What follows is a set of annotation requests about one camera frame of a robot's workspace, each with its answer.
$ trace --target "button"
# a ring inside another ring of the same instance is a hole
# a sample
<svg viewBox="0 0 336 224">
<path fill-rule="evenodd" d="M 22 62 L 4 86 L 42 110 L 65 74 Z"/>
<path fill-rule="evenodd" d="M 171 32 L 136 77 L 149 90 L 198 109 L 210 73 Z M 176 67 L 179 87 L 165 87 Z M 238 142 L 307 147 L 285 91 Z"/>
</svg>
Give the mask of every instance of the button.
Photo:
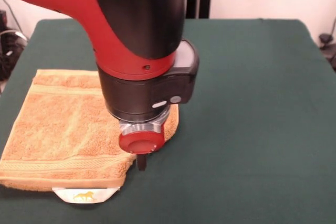
<svg viewBox="0 0 336 224">
<path fill-rule="evenodd" d="M 162 101 L 162 102 L 158 102 L 156 104 L 153 104 L 152 108 L 158 108 L 158 107 L 161 107 L 163 105 L 166 105 L 167 104 L 167 101 Z"/>
<path fill-rule="evenodd" d="M 181 100 L 182 100 L 182 98 L 179 97 L 178 95 L 170 98 L 171 103 L 179 103 L 179 102 L 181 102 Z"/>
</svg>

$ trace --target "green tablecloth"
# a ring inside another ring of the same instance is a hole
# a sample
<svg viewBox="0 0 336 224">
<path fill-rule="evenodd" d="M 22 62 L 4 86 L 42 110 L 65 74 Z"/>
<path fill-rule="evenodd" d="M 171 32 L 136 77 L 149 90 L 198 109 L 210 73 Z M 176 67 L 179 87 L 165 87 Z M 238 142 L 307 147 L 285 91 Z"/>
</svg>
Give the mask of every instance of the green tablecloth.
<svg viewBox="0 0 336 224">
<path fill-rule="evenodd" d="M 0 188 L 0 223 L 336 223 L 336 78 L 295 20 L 188 20 L 201 65 L 180 127 L 99 205 Z M 0 98 L 0 150 L 38 68 L 96 65 L 73 20 L 43 21 Z"/>
</svg>

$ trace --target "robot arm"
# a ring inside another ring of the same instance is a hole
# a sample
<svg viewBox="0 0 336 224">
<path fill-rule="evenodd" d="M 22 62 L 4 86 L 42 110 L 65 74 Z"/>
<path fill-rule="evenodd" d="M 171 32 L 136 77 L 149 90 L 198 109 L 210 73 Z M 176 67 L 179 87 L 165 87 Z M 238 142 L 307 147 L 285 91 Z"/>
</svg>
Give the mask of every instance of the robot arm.
<svg viewBox="0 0 336 224">
<path fill-rule="evenodd" d="M 194 47 L 182 40 L 186 0 L 23 1 L 82 24 L 107 109 L 120 120 L 120 147 L 136 154 L 162 147 L 170 105 L 189 101 L 198 70 Z"/>
</svg>

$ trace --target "orange towel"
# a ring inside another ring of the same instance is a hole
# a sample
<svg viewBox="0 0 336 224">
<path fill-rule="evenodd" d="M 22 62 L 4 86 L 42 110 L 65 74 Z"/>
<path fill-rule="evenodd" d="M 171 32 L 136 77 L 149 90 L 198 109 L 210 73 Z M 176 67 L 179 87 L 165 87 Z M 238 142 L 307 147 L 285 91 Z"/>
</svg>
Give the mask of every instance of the orange towel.
<svg viewBox="0 0 336 224">
<path fill-rule="evenodd" d="M 178 106 L 165 123 L 169 140 Z M 0 160 L 0 183 L 23 190 L 121 187 L 136 156 L 118 145 L 96 71 L 38 70 Z"/>
</svg>

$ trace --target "white wall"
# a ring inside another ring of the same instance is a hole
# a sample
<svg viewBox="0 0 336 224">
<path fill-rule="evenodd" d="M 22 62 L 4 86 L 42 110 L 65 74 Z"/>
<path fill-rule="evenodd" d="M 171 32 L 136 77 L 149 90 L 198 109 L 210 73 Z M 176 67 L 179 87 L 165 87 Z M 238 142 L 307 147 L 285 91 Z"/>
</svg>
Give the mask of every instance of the white wall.
<svg viewBox="0 0 336 224">
<path fill-rule="evenodd" d="M 24 34 L 28 37 L 32 35 L 37 22 L 41 19 L 68 18 L 68 16 L 64 14 L 31 5 L 21 0 L 7 0 L 7 2 L 12 7 Z M 7 6 L 1 0 L 0 8 L 7 11 L 8 26 L 17 29 L 18 27 L 14 23 Z"/>
<path fill-rule="evenodd" d="M 27 36 L 40 19 L 67 17 L 19 0 L 8 1 Z M 315 41 L 320 33 L 330 31 L 334 16 L 336 0 L 212 0 L 211 6 L 211 18 L 300 19 Z"/>
</svg>

